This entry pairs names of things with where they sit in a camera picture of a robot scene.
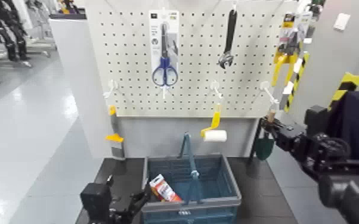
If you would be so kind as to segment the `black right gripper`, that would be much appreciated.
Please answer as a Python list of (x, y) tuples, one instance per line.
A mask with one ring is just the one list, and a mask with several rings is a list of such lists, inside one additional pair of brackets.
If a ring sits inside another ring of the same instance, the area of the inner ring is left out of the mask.
[(262, 139), (275, 140), (279, 148), (291, 154), (303, 154), (306, 151), (306, 130), (303, 126), (287, 125), (268, 116), (261, 117), (259, 124), (263, 131)]

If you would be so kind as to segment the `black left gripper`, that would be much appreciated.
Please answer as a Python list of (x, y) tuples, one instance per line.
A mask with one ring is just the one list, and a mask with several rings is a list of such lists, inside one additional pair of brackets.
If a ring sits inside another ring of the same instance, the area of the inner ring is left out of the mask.
[[(114, 176), (109, 175), (106, 179), (106, 185), (111, 188), (114, 184)], [(109, 223), (111, 224), (130, 224), (134, 217), (139, 213), (142, 207), (150, 200), (151, 189), (146, 186), (140, 192), (134, 193), (130, 196), (130, 202), (125, 209), (109, 209)]]

